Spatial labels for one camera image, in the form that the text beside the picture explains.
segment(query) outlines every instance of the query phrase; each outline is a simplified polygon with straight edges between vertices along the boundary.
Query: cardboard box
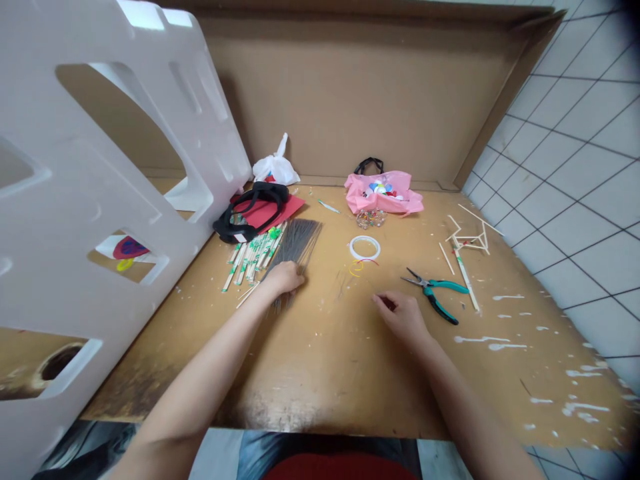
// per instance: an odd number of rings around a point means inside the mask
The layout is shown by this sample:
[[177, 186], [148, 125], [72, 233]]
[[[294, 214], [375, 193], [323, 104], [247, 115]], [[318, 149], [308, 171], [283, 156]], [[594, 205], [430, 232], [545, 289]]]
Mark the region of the cardboard box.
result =
[[408, 0], [182, 0], [252, 162], [284, 131], [305, 183], [363, 159], [458, 190], [558, 28], [550, 7]]

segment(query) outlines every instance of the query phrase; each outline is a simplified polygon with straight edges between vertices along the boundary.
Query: person's lap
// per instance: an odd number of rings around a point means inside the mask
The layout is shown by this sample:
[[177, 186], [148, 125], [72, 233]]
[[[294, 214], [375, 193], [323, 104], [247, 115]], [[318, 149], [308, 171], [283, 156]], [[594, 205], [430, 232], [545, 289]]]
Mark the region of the person's lap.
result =
[[300, 453], [368, 453], [404, 466], [398, 439], [247, 430], [240, 445], [237, 480], [260, 480], [282, 460]]

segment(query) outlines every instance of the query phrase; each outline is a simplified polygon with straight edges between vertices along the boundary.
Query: wooden table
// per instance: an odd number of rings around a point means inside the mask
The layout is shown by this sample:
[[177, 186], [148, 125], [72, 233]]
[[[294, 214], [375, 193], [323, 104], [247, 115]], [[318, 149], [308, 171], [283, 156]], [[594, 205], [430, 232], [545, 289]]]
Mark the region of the wooden table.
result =
[[[271, 313], [263, 322], [214, 425], [448, 438], [412, 354], [395, 340], [371, 302], [374, 292], [396, 289], [418, 297], [431, 334], [523, 443], [630, 445], [637, 416], [622, 395], [631, 392], [606, 368], [592, 371], [601, 373], [592, 377], [567, 374], [586, 373], [582, 366], [597, 366], [601, 359], [584, 346], [584, 338], [498, 234], [487, 232], [491, 255], [470, 249], [461, 254], [480, 313], [468, 295], [436, 290], [442, 305], [460, 320], [457, 327], [440, 318], [417, 287], [400, 280], [408, 266], [425, 278], [463, 282], [453, 256], [451, 275], [438, 242], [444, 244], [453, 232], [447, 214], [469, 234], [479, 233], [480, 222], [458, 206], [478, 213], [464, 195], [424, 192], [423, 212], [403, 219], [390, 215], [381, 228], [363, 231], [346, 206], [344, 188], [296, 188], [307, 200], [298, 216], [323, 222], [308, 281], [289, 310]], [[342, 213], [322, 207], [318, 199]], [[349, 272], [348, 244], [362, 234], [380, 242], [381, 254], [379, 266], [366, 263], [354, 272], [356, 277]], [[246, 291], [245, 282], [221, 292], [232, 249], [211, 238], [88, 404], [84, 419], [138, 422], [148, 414]], [[526, 347], [492, 350], [492, 343], [507, 342], [460, 342], [456, 337], [495, 337]], [[586, 413], [598, 422], [588, 422]]]

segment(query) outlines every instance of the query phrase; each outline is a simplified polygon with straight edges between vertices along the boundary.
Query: metal wire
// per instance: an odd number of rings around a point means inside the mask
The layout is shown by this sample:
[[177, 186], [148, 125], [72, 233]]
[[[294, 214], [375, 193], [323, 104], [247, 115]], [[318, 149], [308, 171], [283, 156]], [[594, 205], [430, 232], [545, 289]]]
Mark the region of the metal wire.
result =
[[[318, 236], [320, 236], [321, 230], [322, 223], [316, 220], [291, 220], [282, 236], [280, 247], [263, 277], [263, 281], [267, 278], [269, 272], [274, 268], [274, 266], [284, 261], [296, 262], [298, 266], [300, 266], [300, 274], [304, 273], [307, 269], [307, 265], [309, 264], [309, 260], [311, 259], [311, 254], [316, 242], [318, 241]], [[294, 297], [295, 294], [287, 296], [287, 308], [289, 308], [293, 303]], [[274, 306], [276, 311], [280, 313], [282, 297], [278, 297], [274, 302]]]

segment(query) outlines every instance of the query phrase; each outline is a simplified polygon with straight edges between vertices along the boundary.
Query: pliers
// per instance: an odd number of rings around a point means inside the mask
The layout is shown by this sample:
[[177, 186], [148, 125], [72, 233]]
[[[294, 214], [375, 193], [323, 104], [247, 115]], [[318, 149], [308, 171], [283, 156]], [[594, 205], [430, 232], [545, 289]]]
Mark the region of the pliers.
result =
[[440, 303], [438, 302], [437, 298], [435, 298], [435, 295], [433, 294], [433, 290], [432, 288], [434, 287], [444, 287], [444, 288], [448, 288], [451, 290], [455, 290], [456, 292], [460, 292], [460, 293], [465, 293], [468, 294], [469, 290], [466, 287], [463, 287], [462, 285], [458, 285], [457, 283], [454, 282], [450, 282], [448, 280], [424, 280], [420, 275], [416, 274], [414, 271], [412, 271], [409, 267], [407, 267], [407, 270], [409, 270], [409, 272], [417, 279], [413, 280], [410, 278], [406, 278], [406, 277], [400, 277], [402, 278], [402, 280], [406, 280], [408, 282], [411, 282], [414, 285], [419, 285], [421, 287], [424, 288], [424, 290], [422, 290], [422, 292], [427, 296], [427, 299], [429, 300], [429, 303], [431, 304], [431, 306], [433, 307], [434, 310], [436, 310], [436, 312], [438, 312], [438, 314], [444, 318], [444, 320], [448, 321], [449, 323], [451, 323], [452, 325], [458, 325], [458, 320], [456, 320], [456, 318], [454, 316], [452, 316], [452, 314], [450, 314], [448, 311], [444, 310], [444, 308], [442, 308], [442, 305], [440, 305]]

